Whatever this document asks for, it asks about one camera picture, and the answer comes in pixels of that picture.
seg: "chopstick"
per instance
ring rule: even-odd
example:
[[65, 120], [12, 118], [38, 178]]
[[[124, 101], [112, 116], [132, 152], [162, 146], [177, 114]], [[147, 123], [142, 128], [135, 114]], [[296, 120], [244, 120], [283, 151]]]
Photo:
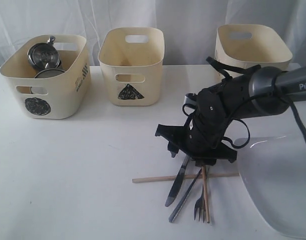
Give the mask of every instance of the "chopstick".
[[207, 175], [206, 175], [205, 165], [202, 166], [202, 173], [203, 173], [204, 199], [205, 199], [205, 205], [206, 205], [206, 222], [209, 224], [210, 216], [209, 216], [209, 204], [208, 204], [208, 192], [207, 192]]
[[[233, 173], [210, 173], [208, 174], [208, 178], [225, 178], [225, 177], [237, 177], [239, 176], [238, 172]], [[185, 175], [184, 179], [194, 179], [196, 174]], [[151, 182], [163, 182], [163, 181], [173, 181], [176, 176], [156, 176], [156, 177], [144, 177], [144, 178], [133, 178], [132, 182], [134, 184], [140, 183], [151, 183]]]

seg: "fork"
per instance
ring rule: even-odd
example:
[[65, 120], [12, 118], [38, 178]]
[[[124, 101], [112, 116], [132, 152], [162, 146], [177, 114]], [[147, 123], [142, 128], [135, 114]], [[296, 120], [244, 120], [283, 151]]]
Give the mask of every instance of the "fork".
[[194, 220], [196, 220], [196, 215], [198, 212], [198, 221], [201, 218], [201, 215], [203, 216], [203, 223], [205, 222], [205, 214], [206, 214], [206, 208], [205, 208], [205, 200], [204, 200], [204, 188], [202, 188], [202, 195], [199, 199], [197, 199], [195, 206], [194, 206]]

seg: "white tabletop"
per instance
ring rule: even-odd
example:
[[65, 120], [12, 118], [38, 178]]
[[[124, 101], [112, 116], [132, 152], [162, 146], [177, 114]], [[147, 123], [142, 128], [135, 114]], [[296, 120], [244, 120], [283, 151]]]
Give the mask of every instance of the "white tabletop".
[[[165, 66], [161, 98], [148, 107], [111, 104], [100, 67], [91, 75], [80, 109], [62, 120], [26, 117], [0, 76], [0, 240], [287, 239], [263, 221], [240, 177], [209, 179], [211, 224], [193, 220], [201, 181], [173, 224], [168, 216], [190, 180], [168, 208], [171, 181], [132, 183], [177, 174], [184, 155], [172, 159], [155, 130], [184, 124], [184, 95], [215, 83], [209, 65]], [[306, 102], [297, 106], [306, 124]], [[290, 110], [246, 122], [254, 137], [299, 132]], [[239, 123], [226, 133], [246, 134]], [[218, 161], [211, 171], [236, 172], [237, 164]]]

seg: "white curtain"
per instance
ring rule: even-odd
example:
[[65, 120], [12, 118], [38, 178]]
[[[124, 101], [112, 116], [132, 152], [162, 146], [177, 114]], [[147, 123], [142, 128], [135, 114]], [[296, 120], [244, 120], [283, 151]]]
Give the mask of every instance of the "white curtain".
[[86, 37], [91, 64], [98, 65], [109, 30], [138, 26], [164, 32], [165, 65], [205, 64], [224, 24], [270, 26], [293, 62], [306, 65], [306, 0], [0, 0], [0, 65], [43, 34]]

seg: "plastic bin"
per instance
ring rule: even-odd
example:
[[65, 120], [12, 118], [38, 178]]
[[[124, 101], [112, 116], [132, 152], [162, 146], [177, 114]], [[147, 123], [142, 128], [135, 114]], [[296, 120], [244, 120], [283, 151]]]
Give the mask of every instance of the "plastic bin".
[[268, 26], [228, 24], [217, 29], [215, 59], [221, 63], [244, 69], [260, 64], [286, 70], [292, 57], [281, 37]]
[[111, 30], [98, 59], [109, 100], [120, 106], [147, 106], [160, 96], [165, 44], [151, 27]]
[[[38, 119], [64, 119], [79, 108], [90, 83], [86, 39], [78, 35], [54, 35], [56, 43], [71, 43], [76, 50], [59, 50], [66, 71], [50, 78], [34, 78], [35, 69], [27, 60], [28, 50], [36, 43], [45, 43], [49, 35], [29, 40], [0, 68], [0, 73], [23, 112]], [[30, 88], [43, 89], [45, 94], [31, 93]]]

